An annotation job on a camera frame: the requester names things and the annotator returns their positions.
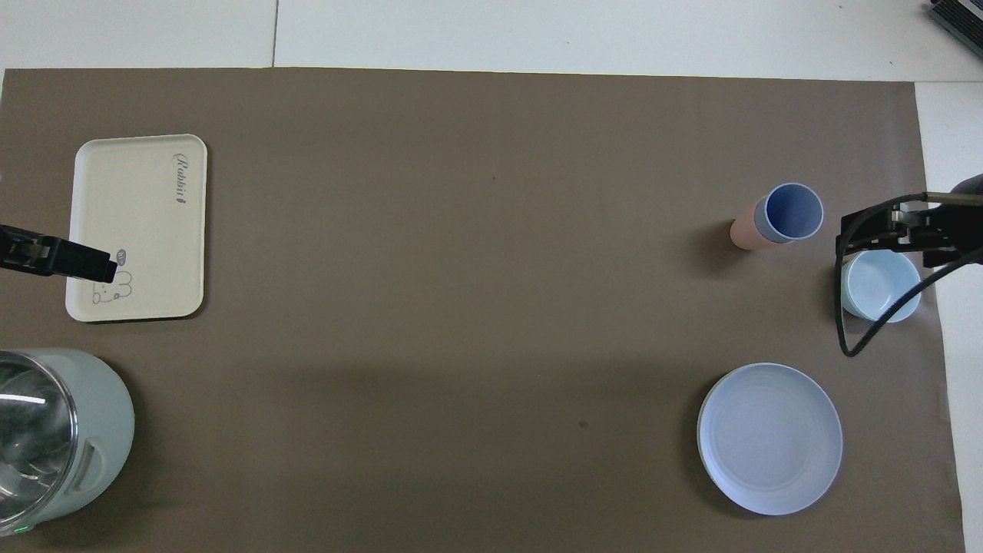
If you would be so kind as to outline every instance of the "brown mat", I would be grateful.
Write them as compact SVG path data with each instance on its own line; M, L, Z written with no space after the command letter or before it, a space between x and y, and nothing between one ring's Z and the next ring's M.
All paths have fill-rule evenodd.
M175 133L209 148L195 317L81 324L62 278L0 275L2 345L104 358L138 416L102 497L4 549L962 550L934 296L847 359L829 291L839 216L925 189L911 84L9 71L0 219L67 235L84 142ZM821 232L730 245L790 180ZM843 425L788 517L697 452L704 395L755 361Z

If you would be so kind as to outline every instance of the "pink cup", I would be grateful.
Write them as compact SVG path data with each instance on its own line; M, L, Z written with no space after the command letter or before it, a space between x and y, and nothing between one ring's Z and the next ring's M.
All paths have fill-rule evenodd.
M743 250L761 250L812 236L823 224L823 203L797 182L777 186L730 226L730 240Z

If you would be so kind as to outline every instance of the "black cable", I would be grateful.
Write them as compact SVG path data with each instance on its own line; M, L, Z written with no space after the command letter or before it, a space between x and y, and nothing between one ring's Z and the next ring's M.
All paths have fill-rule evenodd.
M864 333L863 337L861 337L860 341L857 343L857 345L854 348L850 348L846 344L846 334L843 329L843 308L842 308L841 290L842 290L842 279L843 279L843 275L842 275L843 257L845 257L846 249L849 247L849 238L853 237L853 234L857 231L857 229L860 227L861 224L863 224L872 216L884 211L885 209L889 209L897 204L902 204L904 202L916 202L916 201L925 202L927 201L926 198L927 198L927 193L908 194L905 196L899 196L892 200L887 200L886 202L873 206L861 212L860 215L858 215L853 220L853 222L846 229L846 231L844 231L843 234L840 236L840 240L837 243L837 260L836 260L836 271L834 274L833 303L834 303L834 308L836 309L835 316L837 320L837 335L839 338L839 349L847 357L853 357L857 353L860 353L860 351L862 351L863 348L867 346L870 340L873 339L874 335L885 324L888 323L888 320L891 317L893 317L895 313L897 313L897 311L904 306L905 303L910 301L916 295L920 294L922 291L925 290L925 288L928 288L942 277L949 275L950 273L952 273L956 269L959 269L960 267L969 265L971 263L983 262L983 248L978 248L970 251L968 254L963 255L959 259L945 265L941 269L927 276L924 280L922 280L917 285L912 287L902 297L900 297L897 301L895 301L895 303L893 303L891 307L888 308L888 310L885 311L881 315L881 317L874 322L874 325L872 325L871 328L868 329L866 333Z

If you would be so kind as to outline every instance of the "white tabletop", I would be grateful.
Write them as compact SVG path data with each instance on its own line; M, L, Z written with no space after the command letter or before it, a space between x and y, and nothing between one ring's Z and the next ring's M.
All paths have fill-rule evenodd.
M275 62L914 81L928 187L949 191L983 172L983 60L928 20L926 6L915 0L0 0L0 68ZM983 341L974 325L983 313L981 284L979 266L937 284L970 553L983 553Z

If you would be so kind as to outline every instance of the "white pot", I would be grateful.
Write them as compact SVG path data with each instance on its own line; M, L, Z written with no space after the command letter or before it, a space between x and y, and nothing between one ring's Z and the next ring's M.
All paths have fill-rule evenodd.
M84 507L133 444L119 376L67 348L0 350L0 536Z

